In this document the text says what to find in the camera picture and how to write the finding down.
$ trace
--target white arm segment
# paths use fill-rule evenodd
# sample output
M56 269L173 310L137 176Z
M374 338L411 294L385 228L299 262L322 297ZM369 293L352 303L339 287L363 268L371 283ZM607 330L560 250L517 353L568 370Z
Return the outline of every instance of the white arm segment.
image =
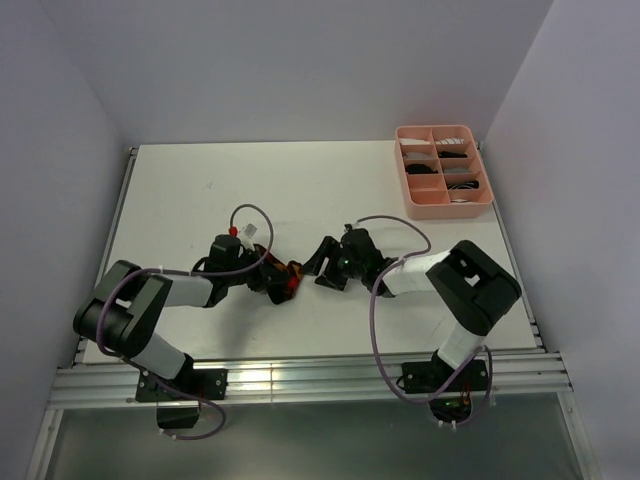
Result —
M154 333L144 350L131 360L162 378L173 380L184 365L186 357L184 353Z
M163 275L171 280L171 290L164 302L165 307L204 307L209 301L213 285L206 278L183 275Z
M433 255L420 255L407 259L387 273L383 281L393 295L408 292L435 291L427 277L427 272L436 263L449 256L449 250ZM456 369L467 356L478 347L485 337L474 335L456 322L453 330L438 349L440 357L451 368Z
M407 259L403 265L387 273L382 281L393 295L408 292L429 292L435 290L427 278L427 272L436 263L449 256L449 250L433 255L420 255Z

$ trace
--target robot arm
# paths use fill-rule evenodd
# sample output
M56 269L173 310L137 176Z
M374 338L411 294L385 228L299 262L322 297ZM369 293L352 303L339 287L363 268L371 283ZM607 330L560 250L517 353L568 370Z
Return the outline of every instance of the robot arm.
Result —
M319 275L317 284L344 290L347 279L360 279L372 290L378 275L396 258L384 258L364 228L345 226L340 242L325 237L320 248L302 267ZM437 292L457 323L434 355L448 377L478 347L493 326L522 295L518 282L478 246L463 240L450 250L406 259L383 278L377 295L395 297L408 292Z
M177 390L189 394L206 392L209 387L207 376L202 370L194 370L191 356L172 346L154 330L163 308L211 308L226 297L232 286L247 285L252 291L266 292L275 304L292 298L301 277L299 264L289 262L284 265L271 255L251 271L206 276L207 273L242 270L258 261L264 248L251 243L254 232L255 227L249 225L240 232L218 235L209 255L196 264L203 271L195 271L194 275L142 274L126 284L120 290L117 302L107 311L103 329L105 347L169 381ZM140 267L131 262L116 262L78 309L73 322L76 333L97 341L98 319L108 297L123 279L139 270Z

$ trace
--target robotic arm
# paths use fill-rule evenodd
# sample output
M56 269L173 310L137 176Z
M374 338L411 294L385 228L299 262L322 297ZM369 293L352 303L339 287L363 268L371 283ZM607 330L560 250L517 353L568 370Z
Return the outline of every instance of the robotic arm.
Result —
M372 292L381 272L397 260L384 257L366 229L345 225L340 241L325 237L302 271L317 276L316 284L334 290L344 290L347 280L352 278ZM440 295L457 323L431 362L403 364L406 393L434 392L443 385L522 295L518 282L468 240L444 252L407 258L384 275L375 295L395 297L430 291ZM473 390L486 387L486 378L482 379L486 377L483 363L468 364L450 390L469 383Z
M117 301L109 306L103 325L105 347L155 376L167 381L175 390L207 400L224 398L226 372L194 369L193 358L154 332L163 308L192 306L211 308L222 301L230 287L247 285L252 291L266 292L274 304L291 299L302 274L297 262L282 264L268 254L265 262L244 273L206 276L208 273L236 272L255 264L265 253L264 247L251 243L256 228L248 225L238 232L218 235L209 255L193 268L194 275L143 273L119 291ZM73 328L76 333L97 342L100 314L108 297L123 280L140 267L131 262L116 262L78 309ZM167 392L140 392L139 401L173 400Z

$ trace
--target metal frame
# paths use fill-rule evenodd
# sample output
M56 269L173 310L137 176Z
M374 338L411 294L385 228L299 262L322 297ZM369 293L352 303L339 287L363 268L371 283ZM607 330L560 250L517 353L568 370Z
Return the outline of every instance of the metal frame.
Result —
M97 281L108 264L138 149L129 150L127 170L102 257ZM498 206L493 204L516 278L521 280ZM587 479L600 474L586 432L577 413L573 391L562 357L547 353L526 295L523 301L538 348L494 353L493 395L557 393L567 429ZM64 410L95 408L156 408L194 402L139 404L134 401L138 371L126 364L82 364L86 340L81 340L72 368L57 372L27 478L44 479ZM388 355L383 358L391 376L400 376L400 364L430 358L430 353ZM227 396L221 405L364 401L392 399L370 356L335 358L267 359L256 361L196 362L196 368L229 369Z
M393 355L384 361L392 377L400 364L427 354ZM227 368L227 395L220 405L303 403L393 399L371 357L338 357L255 362L196 362L196 368ZM60 370L49 408L155 408L134 401L138 371L128 365L77 365ZM570 392L571 384L557 353L494 355L494 393ZM194 402L167 402L162 406Z
M600 480L602 474L598 467L596 455L589 442L587 430L582 423L582 417L578 412L578 405L573 393L558 393L558 401L567 424L569 438L573 444L573 450L580 466L580 472L585 480Z

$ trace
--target wire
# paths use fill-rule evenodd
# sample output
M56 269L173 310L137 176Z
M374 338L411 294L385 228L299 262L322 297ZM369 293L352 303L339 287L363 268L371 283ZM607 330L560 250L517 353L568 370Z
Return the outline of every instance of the wire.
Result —
M197 272L198 270L200 270L200 267L202 265L204 265L204 262L207 261L207 258L209 257L202 257L200 260L198 260L195 265L193 267L191 267L191 272Z
M384 368L384 364L382 363L382 358L380 356L380 351L378 349L378 340L376 338L376 325L375 325L375 313L376 313L376 292L378 291L378 288L380 287L380 283L382 283L382 279L384 278L384 276L389 273L391 270L393 270L394 268L403 265L404 262L411 257L415 257L418 255L424 255L425 253L429 253L429 251L431 251L431 241L429 240L429 237L427 237L418 227L416 227L415 225L413 225L412 223L402 219L402 218L398 218L398 217L394 217L391 215L371 215L368 217L364 217L359 219L357 222L358 223L362 223L365 222L367 220L377 220L377 219L386 219L386 220L393 220L396 222L400 222L404 225L407 225L408 227L410 227L412 230L414 230L415 232L417 232L426 242L427 242L427 248L425 250L420 250L417 252L412 252L409 253L407 255L405 255L404 257L402 257L400 260L398 260L397 262L392 263L391 265L389 265L387 268L385 268L376 278L376 281L373 283L373 287L371 288L371 297L369 300L369 333L371 335L371 348L373 350L373 358L375 359L376 365L378 367L378 370L380 371L380 375L382 376L382 379L384 380L384 382L387 384L387 387L389 387L389 390L391 390L391 393L393 393L396 397L398 397L400 400L406 402L406 403L410 403L412 405L426 405L429 402L435 400L436 398L438 398L442 393L444 393L447 388L449 387L449 385L451 385L451 383L453 383L453 381L457 378L457 376L460 374L460 372L462 372L465 367L467 365L469 365L469 363L471 363L471 361L481 352L486 352L487 354L487 361L488 361L488 374L489 374L489 380L487 382L487 390L485 392L484 398L482 399L482 403L480 404L480 406L478 407L478 409L476 410L476 412L472 413L469 418L467 418L466 420L457 423L458 426L460 425L464 425L466 423L468 423L469 421L473 420L474 418L477 417L477 415L479 413L481 413L488 405L489 403L489 397L491 394L491 389L493 386L493 358L491 356L491 350L485 346L485 345L481 345L477 348L475 348L473 350L473 352L471 352L471 354L465 358L465 360L458 366L458 368L456 368L453 373L449 376L449 378L440 386L440 388L438 388L435 392L433 392L432 394L428 395L427 397L424 398L410 398L408 397L404 392L402 392L402 390L400 389L399 386L394 385L393 380L389 377L389 374L387 373L387 371Z
M267 248L265 249L264 253L262 254L262 256L256 260L254 263L252 263L251 265L241 268L239 270L232 270L229 272L195 272L195 271L184 271L184 270L165 270L163 268L141 268L140 270L136 270L135 272L127 275L126 277L124 277L120 283L118 283L115 288L111 291L110 295L107 297L107 300L104 302L104 306L102 307L102 310L100 311L100 315L98 317L98 324L96 325L96 343L98 344L98 349L100 350L100 352L104 355L107 355L109 357L120 357L120 355L118 355L116 352L112 352L110 350L108 350L105 346L105 333L104 333L104 324L106 322L107 319L107 313L109 311L109 309L111 308L111 306L115 303L116 299L118 298L118 294L120 293L120 291L132 280L145 275L145 274L154 274L154 273L160 273L163 275L180 275L180 276L192 276L192 275L196 275L196 276L200 276L200 277L229 277L232 275L241 275L243 273L249 272L251 270L253 270L254 268L258 267L261 263L263 263L267 256L269 255L269 252L271 251L271 247L273 246L273 241L274 241L274 231L273 231L273 223L271 222L271 219L269 218L269 216L265 213L264 210L262 210L260 207L253 205L251 203L243 203L242 205L238 205L233 212L231 212L231 216L229 218L229 226L233 227L233 222L234 219L237 215L237 213L240 210L243 210L245 208L250 208L252 210L257 211L258 213L260 213L263 218L265 219L265 221L267 222L267 226L269 227L269 243L267 244ZM200 266L200 262L202 261L199 260L195 266ZM146 371L145 368L141 367L140 365L135 364L134 362L130 361L129 359L123 358L123 360L128 363L129 365L137 368L138 370L142 371ZM226 413L224 412L223 408L210 401L210 400L206 400L204 398L201 397L197 397L195 395L191 395L185 392L181 392L180 390L177 390L173 387L170 387L169 385L167 385L163 380L159 379L157 377L157 375L153 375L154 380L157 382L157 384L163 388L164 390L173 393L174 395L179 395L183 398L186 398L188 400L195 400L200 404L204 404L207 405L215 410L217 410L220 415L221 415L221 420L220 423L218 424L218 426L216 428L214 428L213 430L211 430L210 432L201 434L201 435L177 435L174 434L172 432L167 432L165 431L165 435L168 435L172 438L176 438L178 440L201 440L203 438L208 438L211 437L212 435L215 435L216 433L218 433L222 427L224 426L227 416Z

